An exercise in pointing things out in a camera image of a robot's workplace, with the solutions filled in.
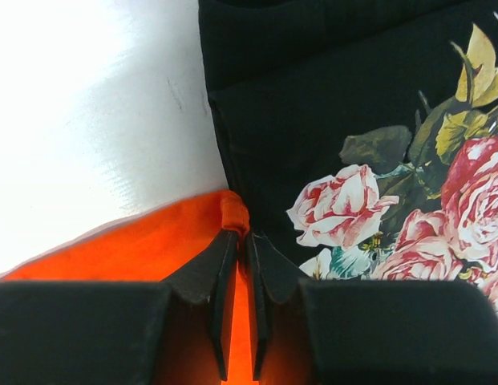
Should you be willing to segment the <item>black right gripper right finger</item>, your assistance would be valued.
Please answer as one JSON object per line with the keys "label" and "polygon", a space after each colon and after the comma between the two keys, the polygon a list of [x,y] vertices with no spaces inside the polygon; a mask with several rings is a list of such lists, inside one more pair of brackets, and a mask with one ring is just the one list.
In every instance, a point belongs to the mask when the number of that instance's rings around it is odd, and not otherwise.
{"label": "black right gripper right finger", "polygon": [[246,239],[261,384],[498,384],[498,316],[458,282],[315,281]]}

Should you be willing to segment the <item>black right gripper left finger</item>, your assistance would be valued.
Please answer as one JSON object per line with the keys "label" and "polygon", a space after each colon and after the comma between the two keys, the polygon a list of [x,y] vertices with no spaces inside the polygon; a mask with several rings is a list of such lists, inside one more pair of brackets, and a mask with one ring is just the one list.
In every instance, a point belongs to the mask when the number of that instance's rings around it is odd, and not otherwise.
{"label": "black right gripper left finger", "polygon": [[238,234],[158,282],[0,282],[0,384],[218,384]]}

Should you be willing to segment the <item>orange t-shirt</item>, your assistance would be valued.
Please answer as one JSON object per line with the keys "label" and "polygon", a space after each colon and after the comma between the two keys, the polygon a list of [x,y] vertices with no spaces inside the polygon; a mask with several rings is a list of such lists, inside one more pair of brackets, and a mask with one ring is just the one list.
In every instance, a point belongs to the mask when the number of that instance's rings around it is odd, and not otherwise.
{"label": "orange t-shirt", "polygon": [[155,282],[203,251],[221,230],[241,237],[249,213],[234,192],[221,190],[157,209],[119,227],[19,266],[4,278]]}

